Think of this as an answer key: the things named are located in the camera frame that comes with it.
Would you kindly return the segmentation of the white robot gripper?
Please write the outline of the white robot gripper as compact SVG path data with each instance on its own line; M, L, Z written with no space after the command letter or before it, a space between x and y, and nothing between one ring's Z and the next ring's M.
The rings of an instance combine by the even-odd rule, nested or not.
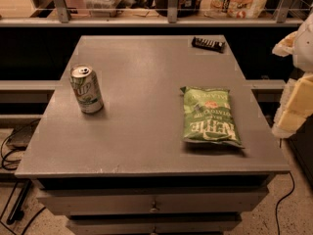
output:
M277 43L272 53L286 57L292 53L293 65L305 72L313 71L313 14ZM313 115L313 74L298 80L290 78L285 85L272 127L278 138L289 138Z

